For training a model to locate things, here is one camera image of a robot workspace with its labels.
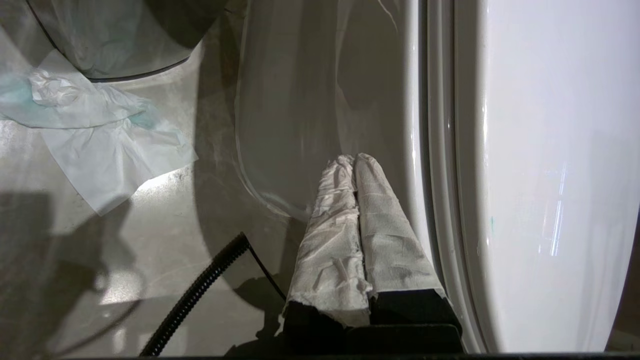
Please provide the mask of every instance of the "white glossy surface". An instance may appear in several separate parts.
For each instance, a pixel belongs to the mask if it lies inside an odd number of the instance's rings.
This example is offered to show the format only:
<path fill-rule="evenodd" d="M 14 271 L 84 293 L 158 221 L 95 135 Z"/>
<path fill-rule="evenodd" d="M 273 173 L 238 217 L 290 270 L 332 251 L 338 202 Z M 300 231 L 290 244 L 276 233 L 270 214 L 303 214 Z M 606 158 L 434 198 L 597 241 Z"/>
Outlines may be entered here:
<path fill-rule="evenodd" d="M 488 350 L 603 350 L 640 199 L 640 3 L 454 14 L 463 239 Z"/>
<path fill-rule="evenodd" d="M 366 152 L 431 260 L 420 154 L 419 2 L 255 1 L 236 104 L 247 187 L 301 220 L 320 173 Z"/>

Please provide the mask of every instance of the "black cable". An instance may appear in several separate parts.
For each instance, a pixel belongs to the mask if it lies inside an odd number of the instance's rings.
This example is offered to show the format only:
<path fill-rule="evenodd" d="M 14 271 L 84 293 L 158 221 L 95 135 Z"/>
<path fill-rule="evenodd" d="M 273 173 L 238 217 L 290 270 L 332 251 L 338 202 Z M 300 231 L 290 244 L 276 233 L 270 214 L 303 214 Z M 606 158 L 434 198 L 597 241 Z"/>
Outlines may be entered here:
<path fill-rule="evenodd" d="M 284 295 L 284 293 L 282 292 L 280 287 L 276 284 L 275 280 L 273 280 L 273 278 L 269 274 L 269 271 L 267 271 L 267 268 L 264 267 L 264 265 L 262 264 L 262 262 L 258 258 L 258 255 L 253 250 L 253 247 L 251 246 L 251 244 L 249 244 L 249 251 L 251 252 L 251 255 L 253 255 L 253 258 L 255 259 L 255 262 L 258 263 L 258 266 L 260 266 L 260 268 L 262 269 L 262 272 L 264 272 L 264 275 L 267 277 L 267 280 L 269 280 L 271 285 L 273 285 L 273 288 L 278 292 L 278 295 L 280 295 L 282 300 L 287 301 L 287 295 Z"/>
<path fill-rule="evenodd" d="M 174 305 L 156 332 L 151 336 L 145 348 L 142 349 L 140 356 L 159 356 L 171 336 L 173 336 L 173 333 L 178 329 L 182 321 L 187 317 L 207 289 L 209 289 L 211 284 L 213 284 L 240 255 L 244 254 L 247 249 L 249 249 L 251 255 L 253 255 L 253 258 L 271 285 L 273 285 L 278 294 L 286 300 L 286 296 L 282 293 L 278 285 L 276 285 L 267 268 L 264 267 L 258 255 L 256 255 L 253 250 L 253 247 L 251 247 L 249 239 L 246 238 L 244 233 L 240 233 L 213 258 L 211 264 L 198 276 L 187 291 L 184 292 L 183 296 L 178 300 L 178 303 Z"/>

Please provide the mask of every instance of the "concrete floor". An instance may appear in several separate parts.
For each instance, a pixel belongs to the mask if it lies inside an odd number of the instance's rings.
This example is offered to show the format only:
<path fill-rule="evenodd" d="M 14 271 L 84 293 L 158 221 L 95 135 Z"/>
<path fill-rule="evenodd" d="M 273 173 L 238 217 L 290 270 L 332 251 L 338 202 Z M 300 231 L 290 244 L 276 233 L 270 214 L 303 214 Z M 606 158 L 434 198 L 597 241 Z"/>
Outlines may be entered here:
<path fill-rule="evenodd" d="M 9 3 L 2 10 L 24 9 L 20 1 Z M 193 141 L 200 159 L 147 181 L 103 217 L 77 194 L 36 129 L 0 121 L 3 357 L 135 356 L 240 231 L 287 291 L 305 224 L 262 206 L 239 177 L 234 97 L 245 6 L 232 3 L 186 63 L 116 84 L 151 99 Z M 3 31 L 24 29 L 11 36 L 16 55 L 46 53 L 34 50 L 46 41 L 33 20 L 7 13 Z M 245 254 L 204 295 L 163 355 L 240 354 L 247 345 L 237 346 L 274 335 L 283 304 Z"/>

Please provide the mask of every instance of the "gray floor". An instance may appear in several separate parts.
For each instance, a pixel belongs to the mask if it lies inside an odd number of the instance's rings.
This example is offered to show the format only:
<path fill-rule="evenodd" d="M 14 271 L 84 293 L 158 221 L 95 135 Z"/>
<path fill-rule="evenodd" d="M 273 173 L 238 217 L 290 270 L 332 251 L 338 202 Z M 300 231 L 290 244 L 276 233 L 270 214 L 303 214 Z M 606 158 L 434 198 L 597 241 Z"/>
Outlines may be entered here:
<path fill-rule="evenodd" d="M 0 121 L 3 357 L 135 356 L 240 231 L 288 288 L 305 224 L 264 208 L 238 175 L 234 96 L 244 4 L 232 6 L 189 61 L 117 84 L 151 99 L 192 139 L 200 159 L 148 181 L 103 217 L 76 193 L 37 130 Z M 3 20 L 10 29 L 11 19 Z M 25 33 L 17 41 L 20 51 L 31 37 L 37 36 Z M 232 347 L 276 332 L 282 305 L 245 254 L 205 294 L 163 355 L 239 353 L 243 347 Z"/>

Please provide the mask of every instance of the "black corrugated hose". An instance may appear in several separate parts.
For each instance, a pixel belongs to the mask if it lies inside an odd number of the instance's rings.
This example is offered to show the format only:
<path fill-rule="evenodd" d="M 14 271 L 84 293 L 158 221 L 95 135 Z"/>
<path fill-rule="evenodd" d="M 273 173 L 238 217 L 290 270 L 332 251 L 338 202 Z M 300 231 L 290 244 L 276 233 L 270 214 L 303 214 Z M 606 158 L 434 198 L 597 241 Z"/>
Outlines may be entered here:
<path fill-rule="evenodd" d="M 211 284 L 245 251 L 251 250 L 255 260 L 260 265 L 264 275 L 276 288 L 278 294 L 284 299 L 285 296 L 276 285 L 275 281 L 266 271 L 257 255 L 251 248 L 249 240 L 244 233 L 240 233 L 218 255 L 211 261 L 211 264 L 198 276 L 196 281 L 185 291 L 178 303 L 162 321 L 156 332 L 151 336 L 145 348 L 140 352 L 140 356 L 159 356 L 164 346 L 169 342 L 173 333 L 178 329 L 182 321 L 187 317 L 191 309 L 200 300 L 202 295 L 209 289 Z"/>

